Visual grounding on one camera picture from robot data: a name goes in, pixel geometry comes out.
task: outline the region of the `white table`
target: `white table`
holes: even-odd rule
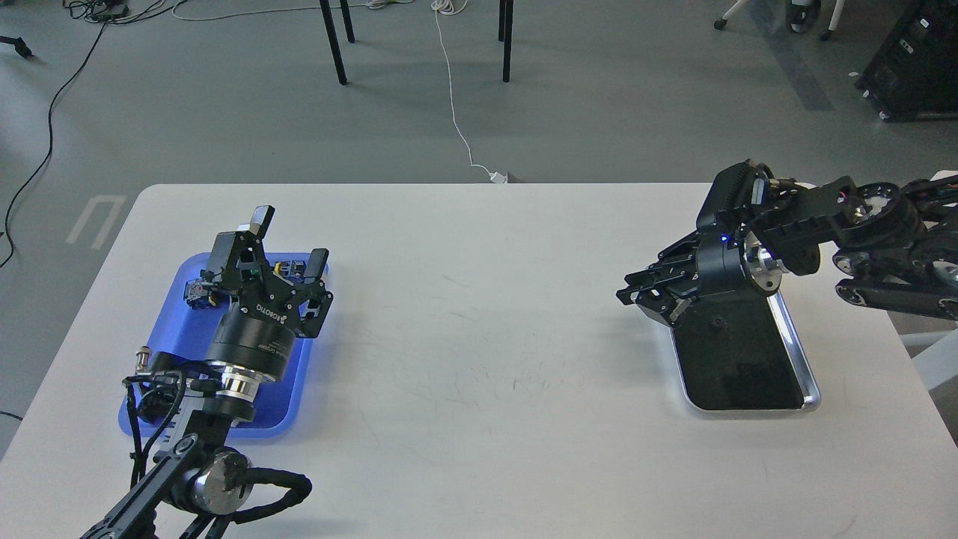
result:
[[[328,247],[336,298],[296,423],[235,445],[315,488],[227,537],[958,536],[958,451],[888,316],[839,299],[831,267],[782,288],[818,410],[684,402],[667,328],[614,293],[707,189],[147,189],[0,462],[0,535],[78,536],[126,493],[133,352],[179,264],[270,203],[267,250]],[[189,520],[164,507],[160,537]]]

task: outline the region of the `black cable on floor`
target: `black cable on floor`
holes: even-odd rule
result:
[[[65,82],[63,86],[60,87],[59,90],[57,90],[57,93],[54,94],[54,99],[50,101],[50,108],[47,110],[47,130],[50,133],[49,145],[47,147],[47,154],[46,156],[43,157],[43,161],[40,162],[40,165],[36,167],[36,170],[34,171],[34,173],[31,174],[29,178],[27,178],[27,181],[25,181],[23,185],[20,186],[19,189],[17,189],[16,194],[14,194],[13,198],[10,200],[10,205],[7,206],[7,215],[3,219],[3,227],[6,234],[3,234],[2,236],[4,238],[7,238],[7,243],[10,244],[10,254],[7,255],[7,258],[5,258],[3,262],[0,262],[0,268],[3,268],[10,261],[10,259],[13,258],[13,252],[16,250],[16,246],[13,244],[13,238],[10,235],[10,213],[11,211],[13,211],[13,205],[16,203],[16,199],[17,197],[20,196],[20,193],[23,193],[23,190],[26,189],[28,185],[30,185],[30,182],[34,181],[34,178],[36,177],[36,175],[39,174],[40,170],[42,170],[43,167],[45,167],[46,164],[50,162],[50,156],[53,155],[53,152],[54,152],[54,105],[57,103],[57,98],[60,96],[63,90],[70,85],[70,82],[73,82],[73,80],[77,77],[77,75],[80,74],[80,71],[82,71],[83,68],[86,67],[86,62],[90,61],[90,57],[93,56],[93,50],[97,48],[97,43],[100,42],[100,38],[103,36],[104,30],[106,30],[105,24],[100,27],[100,33],[97,34],[97,38],[93,41],[93,46],[90,47],[90,52],[86,53],[86,58],[83,59],[83,63],[80,64],[80,68],[77,69],[77,72],[73,74],[73,77],[70,77],[70,79],[67,82]]]

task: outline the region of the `scratch marks on table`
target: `scratch marks on table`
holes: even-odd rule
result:
[[[366,429],[369,430],[369,434],[373,435],[373,439],[376,441],[376,446],[379,449],[382,449],[382,443],[379,442],[379,434],[376,434],[376,429],[374,429],[373,425],[370,424],[369,419],[366,417],[366,411],[362,407],[362,397],[356,397],[356,407],[359,409],[359,417],[362,418],[362,422],[366,425]]]
[[[858,511],[857,511],[857,510],[855,511],[855,516],[852,517],[852,521],[851,521],[850,523],[848,523],[848,525],[845,526],[841,531],[839,531],[838,533],[834,534],[834,535],[832,536],[832,539],[834,539],[835,537],[841,537],[842,535],[845,535],[846,533],[848,533],[849,530],[852,529],[852,526],[855,525],[855,521],[856,521],[856,520],[858,520]]]
[[[477,320],[477,319],[475,319],[475,318],[473,318],[473,317],[471,317],[471,316],[466,316],[466,315],[463,315],[462,313],[456,313],[455,311],[446,311],[446,313],[447,313],[448,315],[453,315],[453,316],[458,316],[459,318],[464,318],[464,319],[469,320],[469,321],[471,321],[471,322],[478,322],[478,321],[479,321],[479,320]]]
[[[443,279],[445,279],[446,281],[449,281],[450,283],[452,283],[452,284],[454,284],[454,285],[459,285],[460,287],[462,287],[462,288],[464,288],[464,289],[472,288],[470,285],[467,285],[466,283],[460,283],[459,281],[453,279],[452,277],[450,277],[450,276],[448,276],[448,275],[443,275]]]

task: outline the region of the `white cable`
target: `white cable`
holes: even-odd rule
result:
[[[459,13],[463,12],[468,3],[469,0],[466,0],[463,2],[463,6],[457,10],[452,4],[452,0],[432,0],[432,4],[430,4],[429,7],[432,8],[432,11],[440,15],[458,15]]]
[[[127,15],[127,16],[125,16],[125,17],[115,18],[115,19],[112,19],[110,22],[123,22],[123,21],[125,21],[125,20],[129,20],[129,19],[132,19],[132,18],[142,17],[142,16],[147,15],[147,14],[150,14],[150,13],[152,13],[152,12],[159,11],[159,9],[162,8],[163,5],[166,4],[166,3],[167,3],[167,0],[156,0],[156,1],[153,2],[148,8],[146,8],[146,10],[143,11],[143,12],[134,13],[134,14],[131,14],[131,15]]]
[[[439,46],[443,47],[443,56],[445,56],[445,70],[449,75],[449,107],[452,109],[452,125],[456,127],[456,132],[459,133],[459,138],[463,139],[463,144],[466,145],[466,151],[469,154],[469,166],[470,167],[479,167],[480,169],[486,171],[486,174],[489,177],[492,177],[492,173],[486,167],[476,164],[472,161],[472,147],[469,145],[469,142],[466,140],[466,137],[463,136],[463,132],[459,129],[459,124],[456,122],[456,104],[452,100],[452,66],[449,64],[449,53],[445,51],[445,44],[443,43],[443,29],[439,26],[439,15],[454,15],[458,12],[461,12],[466,8],[468,0],[463,4],[463,7],[458,11],[455,11],[452,8],[451,0],[434,0],[432,3],[432,11],[436,13],[436,30],[439,31]]]
[[[415,2],[415,1],[416,1],[416,0],[407,0],[407,1],[402,1],[402,0],[366,0],[366,2],[363,3],[363,4],[350,4],[350,8],[369,8],[370,10],[381,10],[381,9],[385,8],[386,6],[388,6],[388,5],[390,5],[390,4],[412,4],[412,3]],[[241,17],[241,16],[244,16],[244,15],[259,15],[259,14],[263,14],[263,13],[304,12],[304,11],[307,11],[307,10],[318,10],[318,9],[320,9],[319,6],[308,6],[308,7],[305,7],[305,8],[281,8],[281,9],[278,9],[278,10],[262,10],[262,11],[260,11],[260,12],[229,13],[229,14],[226,14],[226,15],[220,15],[220,16],[216,16],[216,17],[192,18],[192,17],[184,17],[184,16],[182,16],[182,15],[180,15],[179,13],[176,12],[176,8],[179,8],[180,5],[181,5],[181,4],[184,4],[185,2],[186,2],[186,0],[180,0],[180,1],[173,7],[173,9],[171,10],[171,13],[172,13],[172,15],[173,15],[174,17],[176,17],[176,18],[178,18],[178,19],[180,19],[180,20],[188,20],[188,21],[193,21],[193,22],[203,22],[203,21],[208,21],[208,20],[221,20],[221,19],[228,19],[228,18],[231,18],[231,17]],[[334,9],[334,10],[338,10],[338,9],[339,9],[339,6],[330,6],[330,7],[331,7],[332,9]]]

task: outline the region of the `wire bundle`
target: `wire bundle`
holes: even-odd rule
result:
[[[463,2],[462,7],[457,10],[456,6],[453,5],[452,0],[433,0],[429,7],[432,8],[432,11],[440,15],[458,15],[466,8],[466,6],[468,6],[468,4],[469,0],[466,0]]]
[[[83,19],[95,24],[132,24],[168,12],[185,2],[187,0],[179,0],[175,6],[162,9],[167,0],[155,0],[141,12],[120,17],[108,16],[110,10],[119,5],[116,0],[60,0],[60,5],[69,10],[70,17],[74,19]]]

